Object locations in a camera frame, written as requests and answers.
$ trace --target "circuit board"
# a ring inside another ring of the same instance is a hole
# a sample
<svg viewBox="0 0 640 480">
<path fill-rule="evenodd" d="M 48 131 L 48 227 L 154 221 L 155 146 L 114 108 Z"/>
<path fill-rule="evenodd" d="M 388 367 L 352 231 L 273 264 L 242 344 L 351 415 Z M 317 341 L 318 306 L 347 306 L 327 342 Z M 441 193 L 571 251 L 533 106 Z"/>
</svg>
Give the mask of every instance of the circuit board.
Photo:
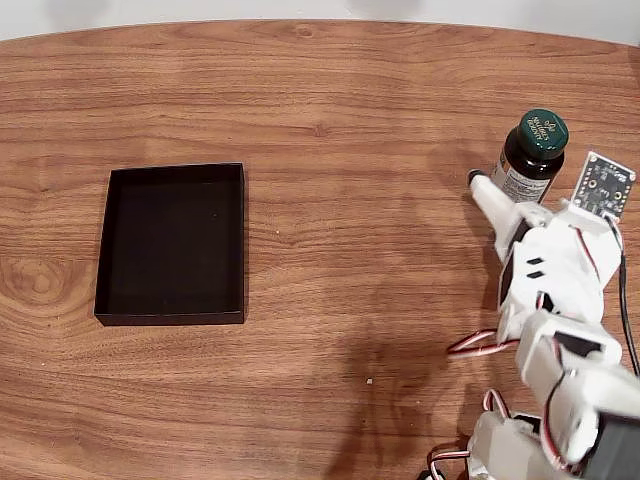
<svg viewBox="0 0 640 480">
<path fill-rule="evenodd" d="M 589 152 L 571 201 L 598 216 L 620 218 L 635 179 L 633 170 Z"/>
</svg>

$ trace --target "black cable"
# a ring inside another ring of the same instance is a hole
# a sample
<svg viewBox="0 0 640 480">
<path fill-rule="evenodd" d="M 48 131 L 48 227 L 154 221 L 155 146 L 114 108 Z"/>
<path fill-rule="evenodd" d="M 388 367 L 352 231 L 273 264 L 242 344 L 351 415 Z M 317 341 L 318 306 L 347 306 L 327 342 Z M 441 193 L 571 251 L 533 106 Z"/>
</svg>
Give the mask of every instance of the black cable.
<svg viewBox="0 0 640 480">
<path fill-rule="evenodd" d="M 631 333 L 629 312 L 627 312 L 627 257 L 624 254 L 624 242 L 622 241 L 622 234 L 620 233 L 620 230 L 618 230 L 618 227 L 616 227 L 614 220 L 612 220 L 609 215 L 605 215 L 604 219 L 609 224 L 609 227 L 613 232 L 613 236 L 620 247 L 620 268 L 618 269 L 620 316 L 622 317 L 622 329 L 624 330 L 624 338 L 627 341 L 627 348 L 629 349 L 629 356 L 631 357 L 633 373 L 635 373 L 636 377 L 640 377 L 640 363 L 638 362 L 638 353 L 636 352 L 636 345 L 633 341 L 633 334 Z"/>
<path fill-rule="evenodd" d="M 620 269 L 618 271 L 618 291 L 620 293 L 620 315 L 622 316 L 622 328 L 624 329 L 624 337 L 627 340 L 627 348 L 629 356 L 631 356 L 631 365 L 633 373 L 636 377 L 640 377 L 640 363 L 638 362 L 638 353 L 633 341 L 631 333 L 631 325 L 629 324 L 629 313 L 627 312 L 627 258 L 624 250 L 620 255 Z"/>
</svg>

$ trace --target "white wall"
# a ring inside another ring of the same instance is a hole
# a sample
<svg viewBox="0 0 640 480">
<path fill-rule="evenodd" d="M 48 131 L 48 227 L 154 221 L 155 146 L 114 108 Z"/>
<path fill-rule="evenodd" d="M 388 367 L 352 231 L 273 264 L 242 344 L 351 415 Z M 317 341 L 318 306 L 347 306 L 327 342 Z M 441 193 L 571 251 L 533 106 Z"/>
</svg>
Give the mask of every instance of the white wall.
<svg viewBox="0 0 640 480">
<path fill-rule="evenodd" d="M 0 39 L 242 18 L 445 22 L 640 44 L 640 0 L 0 0 Z"/>
</svg>

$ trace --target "black tray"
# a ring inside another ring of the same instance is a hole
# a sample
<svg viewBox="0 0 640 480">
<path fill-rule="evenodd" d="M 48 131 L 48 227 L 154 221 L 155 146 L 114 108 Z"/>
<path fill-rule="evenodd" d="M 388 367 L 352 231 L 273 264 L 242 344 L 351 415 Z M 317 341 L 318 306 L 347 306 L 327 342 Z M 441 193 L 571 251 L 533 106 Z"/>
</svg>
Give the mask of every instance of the black tray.
<svg viewBox="0 0 640 480">
<path fill-rule="evenodd" d="M 240 163 L 114 170 L 95 316 L 104 325 L 244 321 Z"/>
</svg>

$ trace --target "cable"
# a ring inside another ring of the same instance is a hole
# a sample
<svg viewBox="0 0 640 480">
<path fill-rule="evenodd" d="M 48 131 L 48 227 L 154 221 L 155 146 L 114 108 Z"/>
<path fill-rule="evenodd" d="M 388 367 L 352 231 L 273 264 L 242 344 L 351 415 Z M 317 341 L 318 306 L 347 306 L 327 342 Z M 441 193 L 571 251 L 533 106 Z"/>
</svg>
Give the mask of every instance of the cable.
<svg viewBox="0 0 640 480">
<path fill-rule="evenodd" d="M 593 257 L 591 256 L 591 252 L 589 251 L 589 247 L 587 247 L 587 243 L 584 241 L 584 237 L 582 236 L 582 230 L 576 227 L 576 232 L 578 233 L 578 239 L 580 240 L 582 249 L 584 250 L 584 253 L 587 254 L 587 258 L 589 259 L 589 262 L 591 262 L 591 266 L 596 272 L 596 277 L 598 277 L 598 281 L 600 281 L 600 272 L 598 272 L 598 267 L 596 266 L 596 262 L 593 260 Z"/>
<path fill-rule="evenodd" d="M 567 372 L 563 370 L 562 375 L 556 382 L 556 384 L 549 392 L 549 396 L 547 397 L 547 401 L 544 402 L 544 413 L 542 415 L 542 428 L 540 428 L 540 443 L 542 444 L 542 449 L 547 452 L 548 456 L 551 457 L 552 465 L 560 470 L 567 471 L 569 466 L 562 458 L 562 454 L 560 453 L 560 449 L 556 446 L 553 436 L 551 435 L 551 427 L 549 427 L 549 416 L 551 411 L 551 400 L 553 399 L 553 395 L 556 393 L 556 390 L 562 384 L 564 377 Z"/>
<path fill-rule="evenodd" d="M 631 365 L 633 373 L 636 377 L 640 377 L 640 363 L 638 362 L 638 353 L 636 345 L 633 341 L 631 333 L 631 324 L 629 323 L 629 313 L 627 312 L 627 259 L 624 253 L 620 255 L 620 269 L 618 271 L 618 291 L 620 293 L 620 315 L 622 316 L 622 328 L 624 337 L 627 340 L 627 348 L 631 357 Z"/>
<path fill-rule="evenodd" d="M 500 392 L 494 388 L 490 388 L 484 394 L 484 398 L 482 399 L 482 408 L 484 408 L 485 412 L 493 411 L 493 406 L 498 406 L 498 411 L 502 415 L 503 418 L 511 418 L 511 412 L 509 411 L 509 407 L 507 407 L 507 403 L 500 395 Z"/>
<path fill-rule="evenodd" d="M 640 362 L 638 362 L 638 353 L 636 351 L 633 334 L 631 333 L 631 324 L 629 323 L 629 312 L 627 311 L 627 256 L 624 253 L 624 241 L 622 233 L 615 222 L 606 215 L 605 220 L 613 231 L 613 236 L 620 247 L 620 268 L 618 269 L 618 293 L 620 297 L 620 316 L 622 317 L 622 329 L 624 337 L 627 341 L 627 349 L 631 357 L 631 366 L 636 377 L 640 377 Z"/>
<path fill-rule="evenodd" d="M 439 480 L 440 475 L 436 469 L 436 462 L 439 460 L 453 460 L 456 458 L 468 458 L 471 456 L 469 450 L 458 450 L 456 452 L 437 453 L 431 457 L 429 462 L 429 471 L 431 472 L 432 480 Z"/>
<path fill-rule="evenodd" d="M 478 330 L 477 332 L 463 338 L 459 342 L 456 342 L 449 348 L 447 348 L 447 357 L 451 359 L 481 357 L 483 355 L 490 355 L 492 353 L 501 352 L 512 345 L 517 345 L 520 342 L 520 340 L 507 340 L 504 343 L 492 343 L 481 347 L 469 347 L 469 345 L 473 345 L 474 343 L 487 337 L 495 337 L 496 333 L 497 330 L 495 328 Z"/>
<path fill-rule="evenodd" d="M 462 340 L 461 342 L 458 343 L 462 343 L 463 345 L 465 344 L 464 342 L 467 341 L 469 342 L 469 338 L 476 336 L 478 334 L 486 334 L 488 331 L 480 331 L 480 332 L 476 332 L 474 335 L 471 335 L 470 337 L 467 337 L 467 339 Z M 500 414 L 504 417 L 504 418 L 511 418 L 511 412 L 509 412 L 509 408 L 507 407 L 507 404 L 505 403 L 504 399 L 502 398 L 502 395 L 500 395 L 500 392 L 498 392 L 497 390 L 490 388 L 489 390 L 487 390 L 487 393 L 484 394 L 484 399 L 482 400 L 482 406 L 484 408 L 485 411 L 493 411 L 493 407 L 494 405 L 496 405 L 498 407 L 498 410 L 500 411 Z M 458 451 L 454 451 L 454 452 L 443 452 L 443 453 L 438 453 L 435 454 L 431 457 L 431 461 L 429 462 L 429 471 L 431 472 L 431 478 L 433 480 L 438 480 L 440 478 L 440 475 L 438 474 L 438 470 L 436 468 L 436 462 L 440 461 L 440 460 L 453 460 L 453 459 L 457 459 L 457 458 L 468 458 L 471 456 L 471 452 L 469 452 L 469 450 L 458 450 Z"/>
</svg>

